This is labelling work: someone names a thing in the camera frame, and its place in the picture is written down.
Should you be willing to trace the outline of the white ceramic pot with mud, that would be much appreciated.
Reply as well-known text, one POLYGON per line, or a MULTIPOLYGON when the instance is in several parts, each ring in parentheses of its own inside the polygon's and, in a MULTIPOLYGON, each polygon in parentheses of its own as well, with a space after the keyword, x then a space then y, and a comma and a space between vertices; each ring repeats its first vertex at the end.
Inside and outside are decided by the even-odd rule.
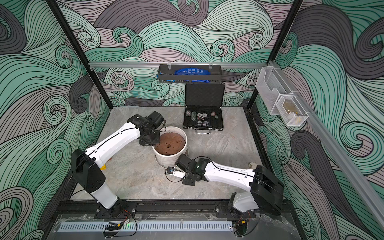
POLYGON ((160 133, 160 143, 152 146, 155 160, 163 168, 173 167, 179 157, 188 156, 188 138, 186 133, 177 127, 167 127, 160 133))

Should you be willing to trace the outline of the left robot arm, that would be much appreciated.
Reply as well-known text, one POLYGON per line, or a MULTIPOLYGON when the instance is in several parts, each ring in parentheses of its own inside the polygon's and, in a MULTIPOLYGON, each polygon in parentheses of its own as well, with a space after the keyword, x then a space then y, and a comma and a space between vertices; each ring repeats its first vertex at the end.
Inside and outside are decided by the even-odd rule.
POLYGON ((148 117, 134 115, 116 132, 86 150, 77 149, 71 156, 71 171, 75 181, 104 209, 116 208, 119 198, 109 188, 101 168, 129 143, 139 140, 143 147, 160 143, 164 117, 154 111, 148 117))

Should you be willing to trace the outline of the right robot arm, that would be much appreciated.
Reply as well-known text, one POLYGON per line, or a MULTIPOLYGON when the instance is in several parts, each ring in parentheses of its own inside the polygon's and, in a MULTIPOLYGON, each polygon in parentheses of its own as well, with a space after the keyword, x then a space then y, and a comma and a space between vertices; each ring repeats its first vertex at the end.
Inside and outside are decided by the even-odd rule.
POLYGON ((260 209, 263 212, 280 215, 282 212, 284 184, 266 167, 257 165, 254 169, 239 169, 220 165, 208 157, 190 159, 182 154, 166 175, 180 178, 183 185, 194 186, 196 182, 217 182, 243 190, 234 193, 229 206, 241 213, 260 209))

